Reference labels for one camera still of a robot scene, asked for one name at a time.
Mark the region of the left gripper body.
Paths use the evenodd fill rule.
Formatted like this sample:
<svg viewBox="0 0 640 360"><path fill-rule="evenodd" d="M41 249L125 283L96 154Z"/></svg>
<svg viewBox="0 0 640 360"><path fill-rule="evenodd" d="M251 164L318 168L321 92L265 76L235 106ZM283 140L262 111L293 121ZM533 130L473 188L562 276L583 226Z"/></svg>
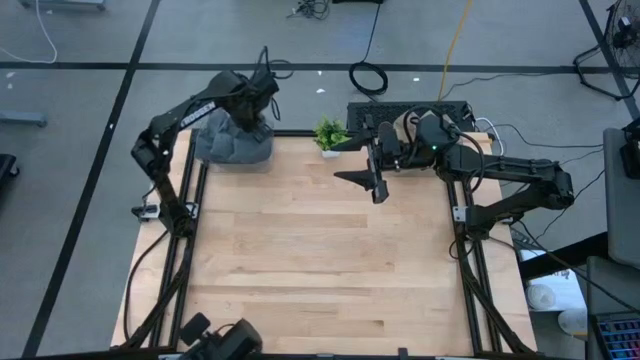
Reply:
<svg viewBox="0 0 640 360"><path fill-rule="evenodd" d="M250 78L233 72L237 82L227 103L227 113L244 131L253 131L261 122L261 113L279 91L275 75L270 70L259 69Z"/></svg>

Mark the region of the grey desk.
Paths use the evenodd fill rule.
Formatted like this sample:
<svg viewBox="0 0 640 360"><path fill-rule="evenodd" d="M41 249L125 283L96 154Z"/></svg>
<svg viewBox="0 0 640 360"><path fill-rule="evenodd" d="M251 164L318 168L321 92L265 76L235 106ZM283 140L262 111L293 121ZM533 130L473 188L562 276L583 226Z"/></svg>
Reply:
<svg viewBox="0 0 640 360"><path fill-rule="evenodd" d="M640 269L640 179L624 170L622 130L603 132L608 254L616 262Z"/></svg>

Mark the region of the backlit keyboard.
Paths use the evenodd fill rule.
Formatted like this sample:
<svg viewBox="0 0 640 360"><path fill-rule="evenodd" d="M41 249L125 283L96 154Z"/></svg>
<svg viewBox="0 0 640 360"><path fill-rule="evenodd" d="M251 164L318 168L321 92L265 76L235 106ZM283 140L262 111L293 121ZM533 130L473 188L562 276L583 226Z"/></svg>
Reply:
<svg viewBox="0 0 640 360"><path fill-rule="evenodd" d="M640 314L600 313L590 320L604 360L640 360Z"/></svg>

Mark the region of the tan corduroy baseball cap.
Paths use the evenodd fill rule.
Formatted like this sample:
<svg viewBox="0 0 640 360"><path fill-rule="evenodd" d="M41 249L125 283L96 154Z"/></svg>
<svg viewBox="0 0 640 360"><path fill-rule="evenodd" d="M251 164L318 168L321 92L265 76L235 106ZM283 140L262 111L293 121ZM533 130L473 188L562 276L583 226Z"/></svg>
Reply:
<svg viewBox="0 0 640 360"><path fill-rule="evenodd" d="M407 111L397 117L393 122L393 127L400 141L412 143L415 139L418 125L439 126L439 118L431 111Z"/></svg>

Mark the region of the black perforated metal box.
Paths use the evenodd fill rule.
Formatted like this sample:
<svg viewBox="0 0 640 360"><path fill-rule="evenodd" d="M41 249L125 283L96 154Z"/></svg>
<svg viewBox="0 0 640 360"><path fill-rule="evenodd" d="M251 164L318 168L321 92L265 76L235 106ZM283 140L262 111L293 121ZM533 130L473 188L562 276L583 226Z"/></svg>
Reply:
<svg viewBox="0 0 640 360"><path fill-rule="evenodd" d="M439 113L447 115L462 131L475 130L475 117L466 101L350 102L347 106L347 130L357 132L362 127L366 115L371 115L374 123L378 125L382 121L392 122L414 107L422 111L436 109Z"/></svg>

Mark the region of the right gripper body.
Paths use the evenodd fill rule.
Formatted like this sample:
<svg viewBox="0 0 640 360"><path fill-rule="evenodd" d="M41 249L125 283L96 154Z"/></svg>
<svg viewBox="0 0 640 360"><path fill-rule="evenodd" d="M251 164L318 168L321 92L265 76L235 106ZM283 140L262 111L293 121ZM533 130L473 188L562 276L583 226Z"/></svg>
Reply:
<svg viewBox="0 0 640 360"><path fill-rule="evenodd" d="M382 178L384 171L400 172L434 167L450 148L450 133L447 131L449 123L442 117L438 118L438 127L418 125L412 143L400 141L392 123L382 122L378 126L368 165L375 175L375 188L371 190L374 204L383 203L389 196L387 183Z"/></svg>

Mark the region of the grey cart base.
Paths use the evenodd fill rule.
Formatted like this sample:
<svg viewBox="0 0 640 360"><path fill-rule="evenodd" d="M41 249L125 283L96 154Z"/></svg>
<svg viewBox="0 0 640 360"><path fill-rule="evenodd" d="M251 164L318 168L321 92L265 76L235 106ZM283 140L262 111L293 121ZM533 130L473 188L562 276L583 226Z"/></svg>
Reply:
<svg viewBox="0 0 640 360"><path fill-rule="evenodd" d="M36 4L44 7L76 7L95 8L98 11L105 11L105 0L15 0L23 8L35 7Z"/></svg>

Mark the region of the black desk device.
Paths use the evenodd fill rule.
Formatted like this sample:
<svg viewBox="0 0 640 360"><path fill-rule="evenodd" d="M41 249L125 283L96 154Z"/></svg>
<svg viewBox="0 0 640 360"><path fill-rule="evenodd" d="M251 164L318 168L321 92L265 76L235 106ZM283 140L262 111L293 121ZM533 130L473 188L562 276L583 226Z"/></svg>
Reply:
<svg viewBox="0 0 640 360"><path fill-rule="evenodd" d="M620 148L624 172L628 178L640 180L640 116L623 129L625 143Z"/></svg>

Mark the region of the green plant in white pot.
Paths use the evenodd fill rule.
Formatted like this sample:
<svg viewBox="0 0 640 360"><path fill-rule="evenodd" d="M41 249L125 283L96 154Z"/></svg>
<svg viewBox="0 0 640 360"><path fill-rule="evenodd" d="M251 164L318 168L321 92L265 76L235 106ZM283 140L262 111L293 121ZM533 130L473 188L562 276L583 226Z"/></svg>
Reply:
<svg viewBox="0 0 640 360"><path fill-rule="evenodd" d="M314 134L313 141L320 148L321 156L325 159L338 157L340 152L333 151L332 147L349 139L342 122L338 119L329 119L327 116L322 117L314 129Z"/></svg>

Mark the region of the black desk beam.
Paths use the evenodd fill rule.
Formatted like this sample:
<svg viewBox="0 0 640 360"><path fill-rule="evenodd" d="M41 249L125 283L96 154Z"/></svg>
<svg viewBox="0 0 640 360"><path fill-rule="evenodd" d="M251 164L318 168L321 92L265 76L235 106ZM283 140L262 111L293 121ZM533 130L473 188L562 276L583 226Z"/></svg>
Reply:
<svg viewBox="0 0 640 360"><path fill-rule="evenodd" d="M593 235L553 251L545 251L542 255L521 261L519 271L523 280L531 280L582 266L589 257L593 256L609 258L607 232Z"/></svg>

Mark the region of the black aluminium frame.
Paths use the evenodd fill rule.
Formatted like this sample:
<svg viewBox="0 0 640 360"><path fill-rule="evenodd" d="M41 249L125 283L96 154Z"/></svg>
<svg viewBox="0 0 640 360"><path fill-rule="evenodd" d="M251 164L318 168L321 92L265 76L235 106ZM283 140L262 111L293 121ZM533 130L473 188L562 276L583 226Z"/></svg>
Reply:
<svg viewBox="0 0 640 360"><path fill-rule="evenodd" d="M389 174L380 205L335 172L364 153L332 159L303 131L281 130L266 173L218 173L189 162L179 137L170 173L200 204L186 290L153 338L196 313L213 327L249 321L263 349L284 355L470 356L505 350L464 287L451 207L459 185L431 171Z"/></svg>

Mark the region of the white roll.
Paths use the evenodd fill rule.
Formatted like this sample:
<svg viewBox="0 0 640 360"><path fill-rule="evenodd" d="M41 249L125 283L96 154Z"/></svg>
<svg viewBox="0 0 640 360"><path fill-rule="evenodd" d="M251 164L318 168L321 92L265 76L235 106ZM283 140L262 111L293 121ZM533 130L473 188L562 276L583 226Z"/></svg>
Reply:
<svg viewBox="0 0 640 360"><path fill-rule="evenodd" d="M588 311L586 308L567 309L558 315L560 329L569 336L588 334Z"/></svg>
<svg viewBox="0 0 640 360"><path fill-rule="evenodd" d="M545 284L529 285L525 291L526 300L533 311L550 311L556 304L556 295Z"/></svg>

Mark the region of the clear plastic bin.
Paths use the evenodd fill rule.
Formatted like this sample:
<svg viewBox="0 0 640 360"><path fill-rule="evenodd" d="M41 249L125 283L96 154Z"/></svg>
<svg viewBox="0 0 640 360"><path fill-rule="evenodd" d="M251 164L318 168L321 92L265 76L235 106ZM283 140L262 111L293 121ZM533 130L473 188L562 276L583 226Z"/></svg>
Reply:
<svg viewBox="0 0 640 360"><path fill-rule="evenodd" d="M259 124L258 128L263 128L263 127L270 127L268 123L266 122L262 122ZM195 155L195 157L200 160L201 162L209 165L214 172L218 172L218 173L266 173L268 172L272 165L273 165L273 153L274 153L274 138L273 138L273 148L272 148L272 154L271 156L264 162L260 162L257 164L218 164L218 163L209 163L209 162L203 162L202 160L198 159Z"/></svg>

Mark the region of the grey metal foot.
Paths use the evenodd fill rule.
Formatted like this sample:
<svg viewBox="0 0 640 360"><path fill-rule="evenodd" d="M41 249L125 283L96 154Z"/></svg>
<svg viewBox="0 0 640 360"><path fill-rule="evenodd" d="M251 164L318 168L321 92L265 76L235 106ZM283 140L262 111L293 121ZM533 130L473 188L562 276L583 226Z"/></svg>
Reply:
<svg viewBox="0 0 640 360"><path fill-rule="evenodd" d="M47 126L48 121L43 113L0 110L0 123L33 125L43 128Z"/></svg>

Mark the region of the black chair base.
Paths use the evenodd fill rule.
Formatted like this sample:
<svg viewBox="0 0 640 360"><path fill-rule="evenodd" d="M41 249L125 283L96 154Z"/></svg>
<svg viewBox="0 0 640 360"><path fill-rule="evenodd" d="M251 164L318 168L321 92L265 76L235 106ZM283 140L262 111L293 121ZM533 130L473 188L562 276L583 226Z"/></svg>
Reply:
<svg viewBox="0 0 640 360"><path fill-rule="evenodd" d="M0 184L20 174L16 161L12 154L0 154Z"/></svg>

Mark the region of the black floor fan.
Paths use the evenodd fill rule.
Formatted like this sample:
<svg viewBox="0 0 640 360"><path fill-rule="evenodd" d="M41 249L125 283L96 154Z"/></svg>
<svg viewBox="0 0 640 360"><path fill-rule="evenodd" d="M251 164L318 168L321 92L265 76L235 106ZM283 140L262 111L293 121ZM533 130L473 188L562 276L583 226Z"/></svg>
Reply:
<svg viewBox="0 0 640 360"><path fill-rule="evenodd" d="M635 80L628 95L614 94L589 83L581 69L584 61L607 50L613 57L613 72ZM603 40L573 59L580 83L616 101L626 100L640 88L640 0L615 0L607 9Z"/></svg>

